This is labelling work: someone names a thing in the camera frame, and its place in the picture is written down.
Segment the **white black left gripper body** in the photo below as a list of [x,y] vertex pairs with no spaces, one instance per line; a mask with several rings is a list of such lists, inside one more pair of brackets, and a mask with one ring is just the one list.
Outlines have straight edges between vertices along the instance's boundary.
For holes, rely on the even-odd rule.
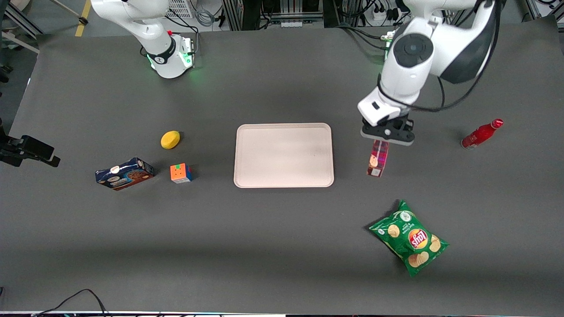
[[358,103],[363,117],[361,136],[368,139],[410,146],[415,140],[414,122],[404,108],[389,104],[389,99],[375,88]]

